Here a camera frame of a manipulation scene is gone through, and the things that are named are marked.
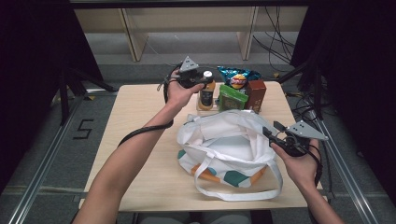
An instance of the beverage bottle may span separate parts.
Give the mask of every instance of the beverage bottle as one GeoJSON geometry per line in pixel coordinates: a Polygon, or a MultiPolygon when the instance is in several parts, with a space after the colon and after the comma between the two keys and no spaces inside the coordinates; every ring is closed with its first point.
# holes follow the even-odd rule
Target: beverage bottle
{"type": "Polygon", "coordinates": [[[199,92],[198,107],[202,110],[210,110],[213,107],[213,92],[216,87],[212,72],[205,71],[204,79],[208,80],[206,87],[199,92]]]}

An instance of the green package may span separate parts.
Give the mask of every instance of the green package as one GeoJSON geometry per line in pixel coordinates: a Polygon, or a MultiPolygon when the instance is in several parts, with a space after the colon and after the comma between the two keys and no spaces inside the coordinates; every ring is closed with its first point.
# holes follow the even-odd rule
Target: green package
{"type": "Polygon", "coordinates": [[[248,96],[224,84],[219,90],[219,111],[244,109],[248,96]]]}

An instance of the bag handle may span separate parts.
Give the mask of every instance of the bag handle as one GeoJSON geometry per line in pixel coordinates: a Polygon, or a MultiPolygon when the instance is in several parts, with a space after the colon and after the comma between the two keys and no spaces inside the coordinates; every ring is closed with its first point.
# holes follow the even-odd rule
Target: bag handle
{"type": "Polygon", "coordinates": [[[265,190],[265,191],[254,192],[254,193],[229,194],[229,193],[220,193],[220,192],[215,192],[215,191],[209,191],[209,190],[205,190],[205,189],[201,188],[198,185],[198,177],[209,166],[210,162],[212,162],[214,157],[215,157],[215,155],[213,153],[207,152],[204,161],[198,167],[198,169],[196,170],[195,175],[194,175],[195,187],[204,195],[207,195],[210,197],[217,197],[224,201],[238,202],[238,201],[258,201],[258,200],[273,199],[277,195],[280,194],[282,187],[283,187],[283,178],[282,178],[282,174],[279,171],[279,168],[277,167],[276,162],[273,160],[268,161],[267,165],[268,165],[268,167],[270,167],[271,171],[275,175],[277,184],[279,186],[278,189],[271,189],[271,190],[265,190]]]}

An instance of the brown box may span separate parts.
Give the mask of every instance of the brown box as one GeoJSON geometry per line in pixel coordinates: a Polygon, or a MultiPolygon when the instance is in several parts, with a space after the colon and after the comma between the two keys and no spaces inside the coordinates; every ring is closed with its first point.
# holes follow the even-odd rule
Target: brown box
{"type": "Polygon", "coordinates": [[[248,99],[245,104],[245,109],[251,109],[257,114],[260,113],[262,108],[262,100],[267,88],[265,87],[264,81],[252,80],[247,84],[247,95],[248,99]]]}

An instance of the tote bag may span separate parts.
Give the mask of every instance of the tote bag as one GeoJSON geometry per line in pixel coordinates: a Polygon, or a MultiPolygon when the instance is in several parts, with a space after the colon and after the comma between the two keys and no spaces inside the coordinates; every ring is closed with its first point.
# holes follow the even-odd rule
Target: tote bag
{"type": "Polygon", "coordinates": [[[227,110],[198,117],[188,116],[177,133],[182,146],[178,162],[194,176],[195,187],[204,195],[224,201],[255,201],[275,198],[283,186],[275,152],[262,134],[262,127],[273,134],[276,129],[267,120],[246,110],[227,110]],[[198,177],[236,188],[248,188],[266,168],[274,173],[278,188],[251,193],[222,193],[203,189],[198,177]]]}

